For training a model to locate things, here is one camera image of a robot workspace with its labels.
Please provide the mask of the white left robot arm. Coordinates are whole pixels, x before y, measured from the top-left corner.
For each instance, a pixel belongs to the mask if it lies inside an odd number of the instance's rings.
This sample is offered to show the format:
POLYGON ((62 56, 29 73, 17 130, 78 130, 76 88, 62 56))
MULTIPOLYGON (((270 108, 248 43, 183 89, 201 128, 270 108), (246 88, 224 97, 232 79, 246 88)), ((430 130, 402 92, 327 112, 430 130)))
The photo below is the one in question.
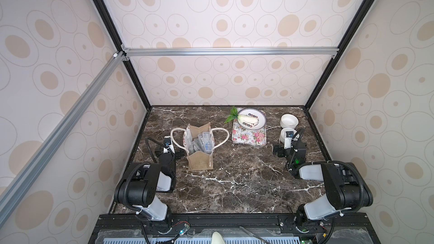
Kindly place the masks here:
POLYGON ((150 221, 166 220, 170 209, 157 193, 175 190, 176 162, 184 155, 184 150, 166 146, 158 152, 158 163, 131 163, 115 188, 114 201, 150 221))

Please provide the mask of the clear compass set case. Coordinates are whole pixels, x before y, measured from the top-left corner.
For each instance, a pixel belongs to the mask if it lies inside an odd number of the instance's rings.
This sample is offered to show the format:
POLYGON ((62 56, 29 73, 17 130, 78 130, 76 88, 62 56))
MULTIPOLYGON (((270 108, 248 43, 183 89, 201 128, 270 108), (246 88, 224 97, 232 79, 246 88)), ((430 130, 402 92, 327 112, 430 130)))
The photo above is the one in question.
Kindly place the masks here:
POLYGON ((199 143, 198 138, 195 138, 191 141, 191 143, 189 145, 189 152, 190 152, 190 154, 194 154, 198 151, 202 151, 202 149, 201 149, 201 145, 199 143))
POLYGON ((202 132, 198 135, 198 140, 201 145, 201 149, 206 154, 212 154, 213 151, 213 142, 212 136, 210 132, 202 132))

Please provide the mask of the patterned canvas tote bag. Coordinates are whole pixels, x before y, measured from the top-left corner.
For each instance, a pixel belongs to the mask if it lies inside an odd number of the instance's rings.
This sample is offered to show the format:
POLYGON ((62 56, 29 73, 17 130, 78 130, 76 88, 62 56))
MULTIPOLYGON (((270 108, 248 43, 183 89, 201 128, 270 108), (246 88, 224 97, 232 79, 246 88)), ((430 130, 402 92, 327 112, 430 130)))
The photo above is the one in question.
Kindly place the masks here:
POLYGON ((212 170, 213 153, 216 148, 222 146, 229 139, 229 132, 224 128, 212 128, 210 123, 201 127, 188 125, 184 128, 174 128, 170 133, 171 141, 180 149, 185 150, 189 171, 212 170), (215 143, 215 131, 223 131, 226 138, 219 144, 215 143), (183 132, 183 142, 179 144, 174 139, 175 132, 183 132))

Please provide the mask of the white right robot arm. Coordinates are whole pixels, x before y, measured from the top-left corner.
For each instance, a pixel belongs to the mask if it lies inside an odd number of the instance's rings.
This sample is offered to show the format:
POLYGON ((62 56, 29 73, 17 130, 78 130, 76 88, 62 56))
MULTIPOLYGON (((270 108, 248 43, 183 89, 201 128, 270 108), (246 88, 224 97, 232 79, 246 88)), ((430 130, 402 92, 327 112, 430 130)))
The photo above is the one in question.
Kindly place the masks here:
POLYGON ((328 220, 371 206, 374 196, 356 166, 351 162, 306 161, 306 144, 295 141, 290 146, 274 145, 273 154, 285 158, 285 168, 297 179, 319 181, 325 194, 298 207, 294 223, 328 220))

